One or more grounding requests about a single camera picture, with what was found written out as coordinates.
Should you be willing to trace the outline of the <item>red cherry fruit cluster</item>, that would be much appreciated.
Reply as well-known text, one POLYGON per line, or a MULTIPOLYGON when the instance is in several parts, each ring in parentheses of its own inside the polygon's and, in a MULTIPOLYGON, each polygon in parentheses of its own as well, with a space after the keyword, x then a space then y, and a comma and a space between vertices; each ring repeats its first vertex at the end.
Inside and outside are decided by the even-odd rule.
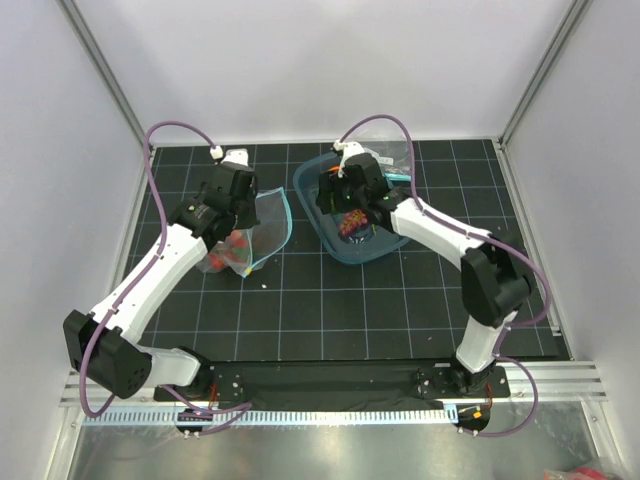
POLYGON ((209 266, 214 272, 231 268, 235 272, 244 272, 252 259, 247 230, 234 230, 223 241, 218 242, 208 254, 209 266))

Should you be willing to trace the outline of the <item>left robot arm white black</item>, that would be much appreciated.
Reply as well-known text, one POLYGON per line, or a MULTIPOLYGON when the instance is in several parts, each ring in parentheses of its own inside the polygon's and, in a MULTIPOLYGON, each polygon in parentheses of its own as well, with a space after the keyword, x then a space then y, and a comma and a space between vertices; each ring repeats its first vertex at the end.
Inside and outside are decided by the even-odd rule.
POLYGON ((63 322, 71 364, 83 382, 93 381, 127 399, 146 386, 176 386, 190 400, 208 395, 206 359, 187 347, 147 348, 139 341, 162 302, 199 261, 240 228, 257 223, 257 178, 244 163, 214 165, 197 196, 162 216, 150 251, 107 298, 63 322))

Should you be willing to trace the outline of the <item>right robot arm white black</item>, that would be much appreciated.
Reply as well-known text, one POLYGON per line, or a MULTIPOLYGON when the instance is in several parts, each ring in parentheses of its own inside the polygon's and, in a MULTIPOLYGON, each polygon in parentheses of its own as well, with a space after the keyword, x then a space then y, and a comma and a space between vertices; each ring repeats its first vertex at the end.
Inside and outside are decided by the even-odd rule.
POLYGON ((468 320, 450 382, 463 396, 483 390, 533 290, 533 272, 520 248, 434 209, 415 186, 392 185, 368 152, 345 155, 320 173, 316 206, 324 215, 360 212, 369 224, 427 247, 459 271, 468 320))

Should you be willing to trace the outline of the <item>clear zip top bag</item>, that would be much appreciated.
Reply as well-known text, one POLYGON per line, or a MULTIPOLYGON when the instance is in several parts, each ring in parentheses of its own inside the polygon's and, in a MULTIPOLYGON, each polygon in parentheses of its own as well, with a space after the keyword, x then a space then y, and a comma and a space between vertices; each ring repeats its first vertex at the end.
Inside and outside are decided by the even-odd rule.
MULTIPOLYGON (((242 273, 225 268, 242 278, 260 270, 273 255, 282 250, 293 229, 290 205, 282 187, 259 192, 255 206, 259 223, 250 229, 244 229, 249 235, 252 254, 250 264, 242 273)), ((196 264, 196 268, 202 273, 221 272, 214 272, 209 266, 208 254, 213 248, 196 264)))

